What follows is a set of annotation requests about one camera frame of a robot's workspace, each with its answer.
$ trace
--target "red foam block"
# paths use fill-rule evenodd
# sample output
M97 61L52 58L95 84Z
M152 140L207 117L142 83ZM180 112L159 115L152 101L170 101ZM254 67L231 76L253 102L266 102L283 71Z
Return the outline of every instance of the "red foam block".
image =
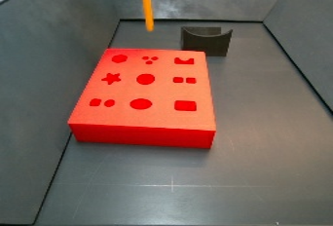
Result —
M105 50L68 124L77 141L211 148L204 53Z

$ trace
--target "red shape sorter box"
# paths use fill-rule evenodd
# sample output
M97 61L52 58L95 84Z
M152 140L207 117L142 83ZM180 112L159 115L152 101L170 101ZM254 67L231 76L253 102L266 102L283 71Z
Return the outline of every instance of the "red shape sorter box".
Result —
M68 123L77 141L211 148L204 53L107 49Z

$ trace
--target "circular hole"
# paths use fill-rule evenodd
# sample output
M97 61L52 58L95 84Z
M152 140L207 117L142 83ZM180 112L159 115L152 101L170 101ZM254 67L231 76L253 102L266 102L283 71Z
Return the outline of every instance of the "circular hole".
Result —
M130 106L134 109L143 110L152 106L152 102L146 98L136 98L130 101Z
M140 74L136 78L136 81L142 85L150 85L155 81L155 76L152 74Z
M104 105L107 107L112 107L115 105L115 101L112 99L108 99L105 102L104 102Z

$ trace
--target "black shape block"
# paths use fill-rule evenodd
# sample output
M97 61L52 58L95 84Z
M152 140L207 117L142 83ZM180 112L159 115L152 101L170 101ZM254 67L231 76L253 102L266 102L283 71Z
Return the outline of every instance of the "black shape block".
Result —
M233 29L220 34L220 27L182 27L183 51L203 51L207 57L226 57Z

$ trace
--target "shape cutout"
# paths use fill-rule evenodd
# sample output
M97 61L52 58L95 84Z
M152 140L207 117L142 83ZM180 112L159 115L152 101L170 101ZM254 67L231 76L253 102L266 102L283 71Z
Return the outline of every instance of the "shape cutout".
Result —
M107 107L112 107L115 104L116 104L116 102L115 102L112 99L108 99L108 100L104 102L104 105L105 105Z
M158 60L159 58L156 56L148 57L148 56L143 56L142 59L147 60L146 64L152 64L152 60Z
M127 56L126 55L116 55L112 57L112 62L115 63L122 63L127 61Z
M188 78L186 78L186 83L195 84L196 83L196 79L194 77L188 77Z
M196 102L190 100L176 100L174 102L174 109L176 111L196 111Z
M92 99L89 100L88 105L89 105L89 106L99 106L99 105L100 105L100 102L101 102L101 99L100 99L100 98L92 98Z
M140 85L150 85L155 81L155 76L152 74L140 74L136 78L136 82Z
M136 98L130 101L130 106L136 110L144 110L152 106L152 102L150 99Z
M176 58L174 59L174 64L192 65L192 64L194 64L194 58L180 59L179 57L176 57Z
M112 82L119 82L120 81L119 74L111 74L111 73L108 73L107 77L103 78L101 81L108 82L108 85L111 85Z
M183 83L183 78L182 77L172 77L172 82L174 83Z

